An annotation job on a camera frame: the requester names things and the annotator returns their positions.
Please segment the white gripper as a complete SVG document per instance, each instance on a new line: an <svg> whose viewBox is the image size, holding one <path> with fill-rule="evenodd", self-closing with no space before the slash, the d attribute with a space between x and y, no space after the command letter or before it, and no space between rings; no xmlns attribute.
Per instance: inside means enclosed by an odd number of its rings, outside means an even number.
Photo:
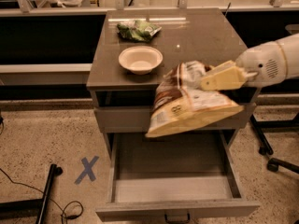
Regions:
<svg viewBox="0 0 299 224"><path fill-rule="evenodd" d="M262 88L281 83L287 76L284 45L267 42L244 51L235 62L213 67L200 78L203 91L227 91L248 87Z"/></svg>

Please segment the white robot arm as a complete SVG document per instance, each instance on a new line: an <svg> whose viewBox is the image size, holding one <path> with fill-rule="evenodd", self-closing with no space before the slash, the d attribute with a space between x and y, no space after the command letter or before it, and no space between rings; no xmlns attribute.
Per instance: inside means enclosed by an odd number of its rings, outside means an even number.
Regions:
<svg viewBox="0 0 299 224"><path fill-rule="evenodd" d="M204 91L263 88L299 77L299 34L245 50L233 62L212 68L200 78Z"/></svg>

